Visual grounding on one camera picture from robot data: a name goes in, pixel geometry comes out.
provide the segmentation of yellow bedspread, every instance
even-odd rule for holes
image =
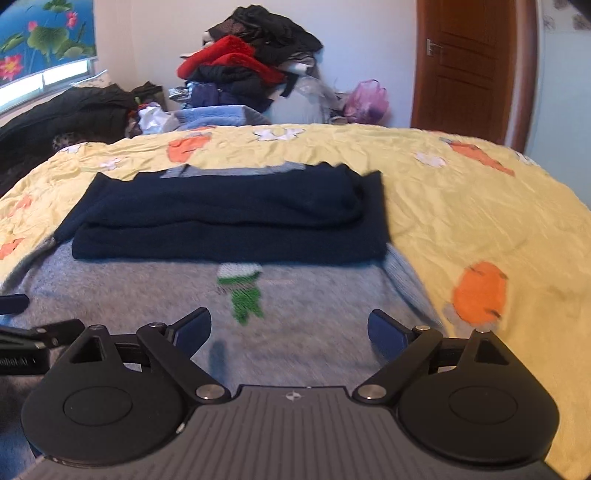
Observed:
[[[185,159],[202,168],[288,160],[381,170],[394,243],[450,332],[495,329],[559,405],[548,462],[567,479],[585,478],[591,472],[588,208],[528,159],[482,140],[360,125],[265,130],[173,132],[58,153],[0,200],[0,281],[55,230],[98,171],[130,180]]]

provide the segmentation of wooden door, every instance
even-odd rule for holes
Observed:
[[[412,126],[503,144],[515,75],[515,0],[419,0]]]

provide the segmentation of curtain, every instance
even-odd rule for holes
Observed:
[[[0,86],[96,56],[93,0],[0,4]]]

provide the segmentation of blue towel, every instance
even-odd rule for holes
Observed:
[[[244,105],[205,106],[179,110],[174,113],[181,127],[191,130],[208,125],[242,127],[243,125],[270,125],[270,121],[256,110]]]

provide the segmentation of folded navy sweater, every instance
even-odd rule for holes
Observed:
[[[55,233],[78,259],[350,264],[389,241],[379,172],[348,167],[132,181],[97,174]]]

